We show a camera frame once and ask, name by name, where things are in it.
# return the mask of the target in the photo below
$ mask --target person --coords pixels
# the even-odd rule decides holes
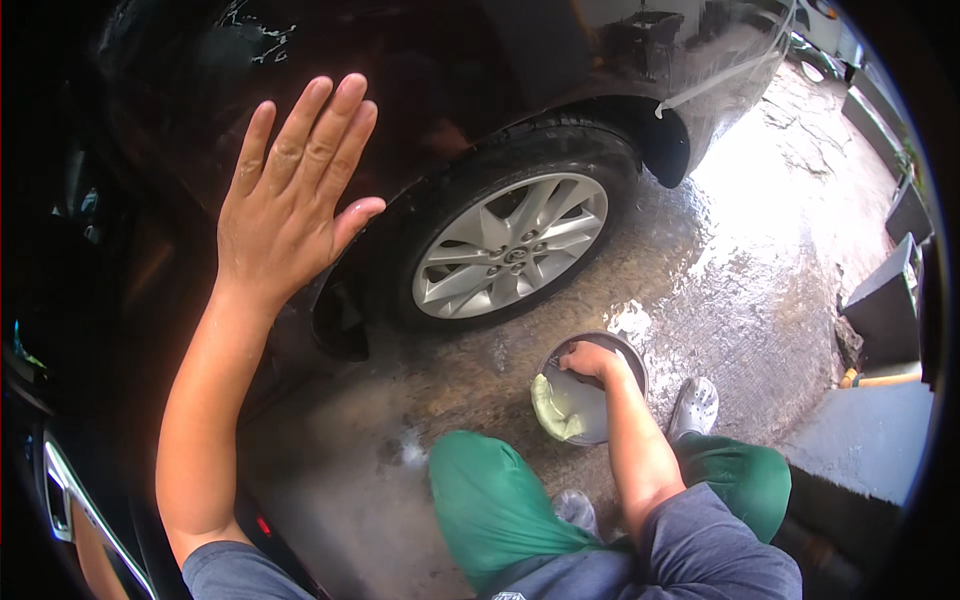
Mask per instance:
[[[351,74],[330,98],[329,78],[311,81],[266,159],[276,108],[265,102],[240,150],[218,223],[217,277],[170,392],[156,458],[160,517],[198,600],[312,597],[233,516],[235,429],[283,303],[385,207],[365,198],[334,215],[376,120],[366,88]],[[430,453],[434,507],[480,597],[800,597],[796,564],[767,543],[783,519],[789,471],[774,450],[708,434],[719,401],[712,384],[685,384],[669,443],[618,356],[579,342],[561,367],[605,385],[628,536],[604,545],[581,493],[552,503],[506,443],[449,433]]]

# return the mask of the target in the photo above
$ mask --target red reflector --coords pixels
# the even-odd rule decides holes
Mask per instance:
[[[256,516],[256,524],[260,526],[260,531],[262,531],[268,538],[273,535],[270,531],[270,525],[267,524],[267,521],[264,520],[263,515]]]

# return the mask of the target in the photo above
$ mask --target shoe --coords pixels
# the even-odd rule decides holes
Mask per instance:
[[[706,377],[691,377],[680,387],[673,419],[667,429],[666,439],[671,444],[687,433],[709,435],[717,421],[720,395]]]
[[[563,490],[553,496],[550,504],[559,520],[576,525],[602,542],[597,530],[597,514],[585,493],[580,490]]]

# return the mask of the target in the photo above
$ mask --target green pants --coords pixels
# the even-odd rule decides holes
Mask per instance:
[[[674,444],[684,483],[706,481],[768,543],[780,528],[790,471],[771,448],[687,434]],[[506,442],[454,431],[430,451],[430,487],[446,545],[473,589],[525,559],[604,544],[558,519],[536,474]]]

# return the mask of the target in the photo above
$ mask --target sleeve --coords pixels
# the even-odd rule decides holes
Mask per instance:
[[[706,483],[654,509],[641,540],[645,600],[803,596],[794,560],[760,542]]]
[[[212,541],[187,557],[183,581],[196,600],[313,600],[263,552],[239,541]]]

